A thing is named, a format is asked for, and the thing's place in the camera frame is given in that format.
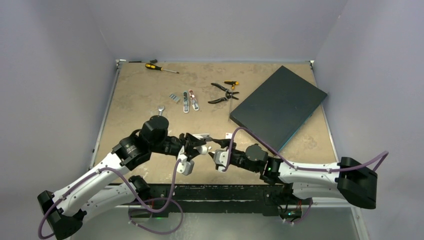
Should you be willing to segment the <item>red silver stapler insert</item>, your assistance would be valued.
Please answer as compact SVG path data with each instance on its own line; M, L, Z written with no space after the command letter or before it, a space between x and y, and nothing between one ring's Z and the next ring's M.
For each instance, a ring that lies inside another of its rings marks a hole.
M192 107L193 107L193 110L194 110L194 111L198 111L198 110L200 109L200 107L199 107L198 101L197 101L197 99L196 99L196 97L195 97L195 95L194 95L193 90L192 90L192 89L190 89L190 90L188 91L188 93L189 93L190 102L191 102L191 105L192 105Z

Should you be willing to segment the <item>silver stapler magazine tray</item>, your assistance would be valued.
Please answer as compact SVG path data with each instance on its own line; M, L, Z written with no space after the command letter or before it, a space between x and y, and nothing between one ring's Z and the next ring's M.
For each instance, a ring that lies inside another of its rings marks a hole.
M188 92L184 91L183 92L183 112L187 114L189 111L190 111L190 107L189 107Z

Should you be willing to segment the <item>pink white stapler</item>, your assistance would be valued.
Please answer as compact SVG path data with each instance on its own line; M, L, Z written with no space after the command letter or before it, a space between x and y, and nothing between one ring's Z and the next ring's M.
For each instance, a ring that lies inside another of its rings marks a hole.
M211 136L209 133L198 133L193 135L197 140L194 143L193 149L195 149L200 155L206 155L208 153L207 142Z

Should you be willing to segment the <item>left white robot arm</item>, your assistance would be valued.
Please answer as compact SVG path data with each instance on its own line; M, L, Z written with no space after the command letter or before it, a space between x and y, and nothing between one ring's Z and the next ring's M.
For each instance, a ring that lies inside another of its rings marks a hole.
M89 217L117 205L134 201L148 212L149 187L142 177L134 176L110 190L105 187L117 178L150 160L152 153L174 156L174 173L189 175L193 159L208 152L210 135L182 133L168 135L169 121L161 115L152 116L140 129L134 130L114 146L110 153L83 176L60 190L43 191L37 197L43 213L42 222L48 223L52 236L64 240L75 234Z

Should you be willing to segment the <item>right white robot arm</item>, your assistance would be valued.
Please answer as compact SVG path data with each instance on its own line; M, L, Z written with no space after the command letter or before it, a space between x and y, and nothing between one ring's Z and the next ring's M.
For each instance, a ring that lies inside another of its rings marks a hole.
M258 173L269 185L287 185L280 196L288 204L298 199L338 198L362 209L373 210L377 206L377 173L351 157L321 164L284 161L269 156L258 144L245 151L217 149L209 156L221 172L233 165Z

